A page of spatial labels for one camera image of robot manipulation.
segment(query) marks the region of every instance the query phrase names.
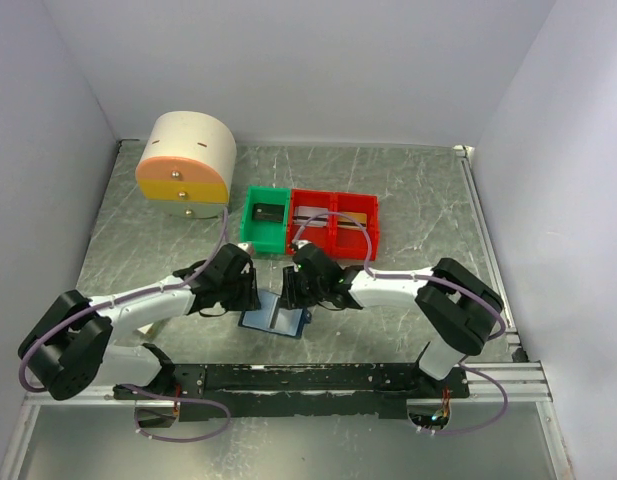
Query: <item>black object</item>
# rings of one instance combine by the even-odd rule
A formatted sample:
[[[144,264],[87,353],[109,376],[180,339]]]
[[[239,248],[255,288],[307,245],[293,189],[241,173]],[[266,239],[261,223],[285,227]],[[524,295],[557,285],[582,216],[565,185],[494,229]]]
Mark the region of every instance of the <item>black object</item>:
[[[204,398],[225,404],[233,417],[294,415],[378,415],[407,418],[406,400],[441,399],[444,387],[454,398],[467,398],[466,375],[454,368],[438,389],[422,389],[414,363],[334,363],[305,365],[181,364],[166,395]],[[137,400],[116,386],[118,400]],[[221,417],[203,405],[180,404],[179,420],[194,422]]]
[[[159,365],[161,366],[159,373],[152,379],[146,388],[153,393],[163,395],[164,392],[167,392],[174,387],[173,382],[175,377],[175,364],[172,363],[170,357],[156,345],[153,345],[152,343],[144,343],[142,347],[150,350],[150,353],[157,357],[157,360],[159,360]]]
[[[175,277],[185,280],[205,260],[196,262],[188,268],[173,272]],[[223,245],[210,265],[189,284],[195,295],[188,314],[213,307],[216,303],[231,312],[258,310],[261,308],[257,296],[257,275],[252,259],[237,245]]]
[[[217,313],[217,314],[212,314],[212,313],[204,313],[204,312],[197,312],[199,314],[200,317],[204,317],[204,318],[219,318],[219,317],[223,317],[225,314],[228,313],[228,310],[225,310],[221,313]]]
[[[488,285],[452,258],[442,258],[433,267],[435,277],[445,278],[470,290],[498,313],[503,300]],[[495,318],[481,305],[465,295],[455,303],[449,295],[455,290],[428,282],[417,292],[415,301],[428,317],[444,342],[466,355],[479,355],[488,340]]]
[[[289,310],[308,308],[328,301],[335,307],[361,310],[350,295],[352,280],[361,266],[341,268],[318,246],[308,243],[293,255],[295,267],[282,271],[280,304]]]
[[[528,358],[528,353],[526,353],[526,350],[519,347],[517,350],[512,352],[512,361],[513,363],[527,363],[530,359]]]
[[[19,358],[50,329],[89,306],[77,290],[61,294],[19,346]],[[108,317],[89,313],[72,328],[54,335],[32,356],[28,367],[55,400],[77,395],[95,378],[112,333],[111,323]]]
[[[255,203],[252,206],[252,219],[273,223],[284,223],[285,205],[272,203]]]
[[[413,405],[408,406],[408,417],[418,427],[428,430],[443,430],[448,425],[450,417],[437,415],[439,405]]]
[[[136,408],[140,428],[169,428],[177,420],[172,407]]]

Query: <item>green box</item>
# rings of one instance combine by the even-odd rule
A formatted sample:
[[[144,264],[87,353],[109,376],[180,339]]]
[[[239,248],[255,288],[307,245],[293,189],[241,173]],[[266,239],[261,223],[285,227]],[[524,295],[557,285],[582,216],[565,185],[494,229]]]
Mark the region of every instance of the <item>green box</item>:
[[[256,203],[284,205],[283,223],[252,219],[253,206]],[[258,253],[285,253],[286,227],[290,209],[290,189],[271,187],[249,187],[246,206],[241,218],[241,241],[252,242]]]

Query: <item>beige cylinder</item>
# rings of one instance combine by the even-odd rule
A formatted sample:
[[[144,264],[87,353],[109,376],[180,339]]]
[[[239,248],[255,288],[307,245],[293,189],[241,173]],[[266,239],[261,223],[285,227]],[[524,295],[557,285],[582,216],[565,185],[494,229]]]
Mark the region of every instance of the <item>beige cylinder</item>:
[[[135,177],[144,196],[177,216],[208,218],[230,198],[237,146],[210,115],[169,112],[155,122]]]

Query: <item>red box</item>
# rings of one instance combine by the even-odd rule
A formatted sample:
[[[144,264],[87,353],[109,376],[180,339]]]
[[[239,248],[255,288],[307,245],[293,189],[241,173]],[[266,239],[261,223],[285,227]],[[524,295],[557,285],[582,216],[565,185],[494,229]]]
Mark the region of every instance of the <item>red box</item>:
[[[293,253],[290,243],[300,228],[294,225],[292,217],[299,206],[327,208],[333,212],[353,212],[366,214],[366,230],[372,243],[371,260],[377,257],[379,247],[379,201],[374,195],[357,193],[320,192],[316,190],[292,190],[288,227],[286,228],[286,253]],[[366,258],[366,238],[358,229],[338,227],[340,217],[332,215],[326,226],[304,229],[301,236],[322,248],[328,255],[336,258],[363,260]]]

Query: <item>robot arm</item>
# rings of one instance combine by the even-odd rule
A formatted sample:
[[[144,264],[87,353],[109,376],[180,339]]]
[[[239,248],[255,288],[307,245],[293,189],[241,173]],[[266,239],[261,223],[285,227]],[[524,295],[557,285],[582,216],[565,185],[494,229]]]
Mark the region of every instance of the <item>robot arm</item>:
[[[306,308],[331,302],[338,308],[373,306],[411,308],[416,303],[437,331],[418,360],[419,369],[434,380],[444,379],[452,367],[469,355],[479,355],[495,319],[474,300],[456,291],[415,276],[447,279],[479,296],[497,312],[503,301],[490,287],[457,261],[444,258],[431,268],[411,272],[375,271],[370,276],[361,266],[342,268],[320,248],[301,241],[293,256],[295,266],[283,271],[283,308]]]
[[[189,279],[204,261],[173,272],[160,282],[117,295],[86,298],[77,290],[60,295],[19,347],[23,358],[44,334],[79,312],[85,313],[59,331],[33,354],[28,363],[56,400],[70,398],[94,382],[148,385],[167,376],[170,363],[153,345],[137,348],[109,345],[137,328],[167,318],[190,315],[217,303],[227,311],[257,310],[256,272],[249,245],[224,245],[204,271]],[[153,293],[132,297],[140,291]]]

